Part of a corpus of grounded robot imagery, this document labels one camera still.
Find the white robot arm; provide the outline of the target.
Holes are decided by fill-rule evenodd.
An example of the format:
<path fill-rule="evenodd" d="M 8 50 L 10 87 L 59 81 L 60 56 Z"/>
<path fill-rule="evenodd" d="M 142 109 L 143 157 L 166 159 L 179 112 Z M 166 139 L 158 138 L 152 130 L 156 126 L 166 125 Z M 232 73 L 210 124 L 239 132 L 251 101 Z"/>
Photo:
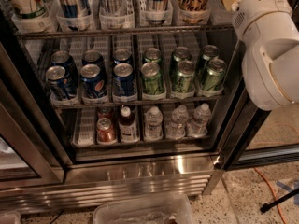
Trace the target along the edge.
<path fill-rule="evenodd" d="M 287 0 L 222 0 L 246 46 L 242 73 L 251 101 L 270 111 L 299 102 L 299 32 Z"/>

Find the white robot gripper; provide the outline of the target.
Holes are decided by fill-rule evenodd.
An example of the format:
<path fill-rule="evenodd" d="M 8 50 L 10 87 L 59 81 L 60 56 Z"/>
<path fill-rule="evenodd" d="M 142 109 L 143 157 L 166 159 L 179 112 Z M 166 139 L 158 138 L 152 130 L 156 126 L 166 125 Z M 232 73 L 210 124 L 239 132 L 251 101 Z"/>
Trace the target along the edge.
<path fill-rule="evenodd" d="M 287 0 L 222 0 L 222 3 L 227 11 L 239 3 L 232 24 L 247 51 L 266 46 L 272 52 L 285 52 L 298 44 L 299 35 Z"/>

